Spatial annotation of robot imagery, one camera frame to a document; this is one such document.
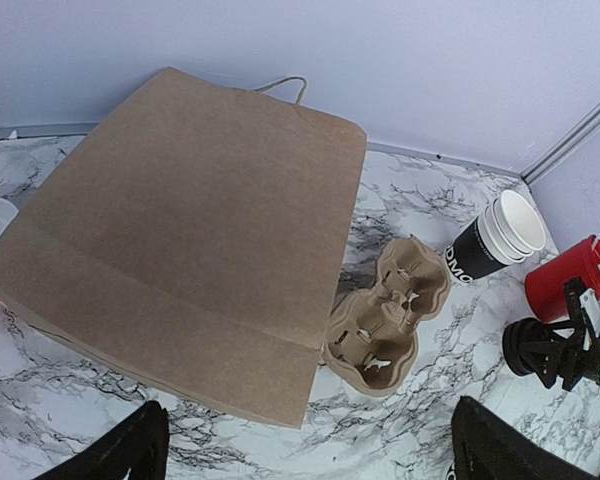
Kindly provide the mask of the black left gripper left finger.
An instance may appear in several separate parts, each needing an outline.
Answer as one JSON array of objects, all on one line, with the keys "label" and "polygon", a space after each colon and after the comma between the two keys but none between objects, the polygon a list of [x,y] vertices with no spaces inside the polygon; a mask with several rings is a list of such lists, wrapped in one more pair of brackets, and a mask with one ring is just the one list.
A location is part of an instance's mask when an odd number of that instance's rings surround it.
[{"label": "black left gripper left finger", "polygon": [[167,411],[148,401],[81,453],[37,479],[165,479]]}]

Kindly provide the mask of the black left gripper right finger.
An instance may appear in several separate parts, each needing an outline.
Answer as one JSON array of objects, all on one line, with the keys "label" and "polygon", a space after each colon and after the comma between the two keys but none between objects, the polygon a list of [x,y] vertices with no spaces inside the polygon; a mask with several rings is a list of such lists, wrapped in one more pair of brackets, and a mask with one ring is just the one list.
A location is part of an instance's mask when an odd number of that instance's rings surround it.
[{"label": "black left gripper right finger", "polygon": [[540,448],[470,396],[451,420],[457,479],[600,479]]}]

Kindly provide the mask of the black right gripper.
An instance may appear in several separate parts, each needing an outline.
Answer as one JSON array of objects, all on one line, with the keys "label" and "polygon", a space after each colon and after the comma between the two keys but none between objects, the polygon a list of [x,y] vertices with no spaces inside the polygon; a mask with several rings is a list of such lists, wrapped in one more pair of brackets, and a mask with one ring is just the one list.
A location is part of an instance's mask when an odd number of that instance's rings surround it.
[{"label": "black right gripper", "polygon": [[547,389],[561,379],[561,388],[571,391],[583,378],[600,381],[600,344],[594,347],[600,339],[600,305],[595,291],[581,278],[564,284],[564,296],[570,338],[574,337],[583,350],[559,344],[526,344],[524,362]]}]

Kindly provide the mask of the black coffee cup lid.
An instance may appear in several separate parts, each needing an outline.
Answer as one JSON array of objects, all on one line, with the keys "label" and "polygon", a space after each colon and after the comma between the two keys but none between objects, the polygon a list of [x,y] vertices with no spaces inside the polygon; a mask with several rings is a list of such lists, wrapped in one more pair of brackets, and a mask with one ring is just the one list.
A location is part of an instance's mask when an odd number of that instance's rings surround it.
[{"label": "black coffee cup lid", "polygon": [[502,337],[502,347],[509,369],[517,376],[542,372],[548,362],[546,351],[532,347],[532,344],[551,341],[550,331],[534,318],[525,318],[507,326]]}]

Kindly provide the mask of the red utensil holder cup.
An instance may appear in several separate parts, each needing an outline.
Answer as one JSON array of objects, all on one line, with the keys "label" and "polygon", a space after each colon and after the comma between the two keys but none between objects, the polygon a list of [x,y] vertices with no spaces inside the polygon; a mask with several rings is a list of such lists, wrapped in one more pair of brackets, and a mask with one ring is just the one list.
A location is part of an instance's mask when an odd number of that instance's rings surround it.
[{"label": "red utensil holder cup", "polygon": [[535,317],[543,323],[567,315],[564,285],[581,278],[600,300],[600,241],[590,235],[530,272],[525,278],[525,294]]}]

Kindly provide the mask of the stack of black paper cups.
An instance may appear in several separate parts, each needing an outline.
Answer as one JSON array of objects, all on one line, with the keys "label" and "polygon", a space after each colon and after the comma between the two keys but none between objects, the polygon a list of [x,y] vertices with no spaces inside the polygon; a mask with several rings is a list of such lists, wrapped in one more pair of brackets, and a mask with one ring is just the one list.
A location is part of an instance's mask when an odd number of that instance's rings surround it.
[{"label": "stack of black paper cups", "polygon": [[503,191],[444,250],[451,277],[469,284],[524,262],[546,244],[544,223],[513,190]]}]

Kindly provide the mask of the brown cardboard cup carrier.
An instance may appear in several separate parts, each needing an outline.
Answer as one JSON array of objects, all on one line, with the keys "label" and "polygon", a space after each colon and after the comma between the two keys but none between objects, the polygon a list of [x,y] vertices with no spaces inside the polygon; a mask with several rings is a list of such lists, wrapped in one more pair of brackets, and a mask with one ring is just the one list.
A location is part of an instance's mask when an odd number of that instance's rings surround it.
[{"label": "brown cardboard cup carrier", "polygon": [[390,240],[375,283],[341,297],[322,347],[324,363],[358,392],[395,393],[418,355],[417,328],[444,307],[451,280],[441,256],[415,236]]}]

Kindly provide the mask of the brown paper bag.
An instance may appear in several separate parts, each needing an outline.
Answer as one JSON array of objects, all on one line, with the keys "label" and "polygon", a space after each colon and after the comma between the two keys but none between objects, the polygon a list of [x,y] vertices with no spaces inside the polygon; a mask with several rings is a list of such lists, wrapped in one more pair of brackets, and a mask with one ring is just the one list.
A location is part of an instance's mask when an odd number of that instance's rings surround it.
[{"label": "brown paper bag", "polygon": [[355,206],[358,125],[166,68],[0,237],[0,299],[138,381],[305,417]]}]

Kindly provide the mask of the aluminium frame post right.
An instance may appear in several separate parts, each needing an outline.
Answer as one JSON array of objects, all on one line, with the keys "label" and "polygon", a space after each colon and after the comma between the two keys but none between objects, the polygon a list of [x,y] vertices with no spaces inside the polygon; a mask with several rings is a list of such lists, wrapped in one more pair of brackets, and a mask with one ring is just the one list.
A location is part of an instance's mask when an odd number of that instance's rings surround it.
[{"label": "aluminium frame post right", "polygon": [[558,142],[549,148],[530,167],[521,174],[521,179],[532,185],[555,168],[583,141],[588,139],[600,127],[600,102],[589,111]]}]

